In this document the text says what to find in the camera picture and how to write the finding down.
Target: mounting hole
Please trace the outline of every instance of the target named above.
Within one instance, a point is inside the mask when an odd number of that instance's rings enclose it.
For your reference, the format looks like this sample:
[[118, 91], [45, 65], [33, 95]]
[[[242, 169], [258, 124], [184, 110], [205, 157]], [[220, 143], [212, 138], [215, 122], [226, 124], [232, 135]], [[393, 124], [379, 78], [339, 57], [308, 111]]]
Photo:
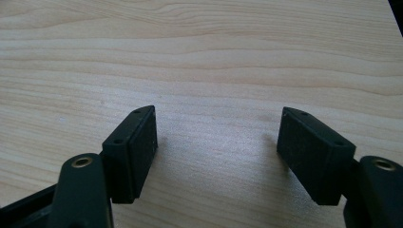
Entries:
[[123, 140], [115, 140], [113, 143], [115, 144], [122, 144], [124, 141]]
[[85, 166], [87, 166], [87, 165], [89, 165], [89, 164], [91, 164], [91, 163], [92, 163], [92, 158], [90, 158], [90, 157], [84, 157], [84, 158], [76, 159], [76, 160], [71, 164], [71, 166], [73, 166], [74, 168], [82, 168], [82, 167], [85, 167]]
[[344, 145], [344, 143], [343, 143], [343, 142], [340, 142], [340, 141], [335, 141], [335, 144], [336, 144], [336, 145]]
[[386, 171], [394, 171], [396, 169], [396, 167], [394, 167], [394, 165], [388, 161], [385, 160], [380, 160], [380, 159], [376, 159], [373, 160], [373, 163], [376, 167], [386, 170]]

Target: wood grain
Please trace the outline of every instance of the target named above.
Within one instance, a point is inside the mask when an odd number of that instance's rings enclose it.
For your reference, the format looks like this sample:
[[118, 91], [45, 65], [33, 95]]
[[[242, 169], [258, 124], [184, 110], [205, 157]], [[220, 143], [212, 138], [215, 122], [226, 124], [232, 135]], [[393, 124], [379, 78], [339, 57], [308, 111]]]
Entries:
[[160, 147], [116, 227], [343, 227], [276, 153], [281, 109], [403, 163], [403, 41], [387, 1], [0, 1], [0, 205], [155, 105]]

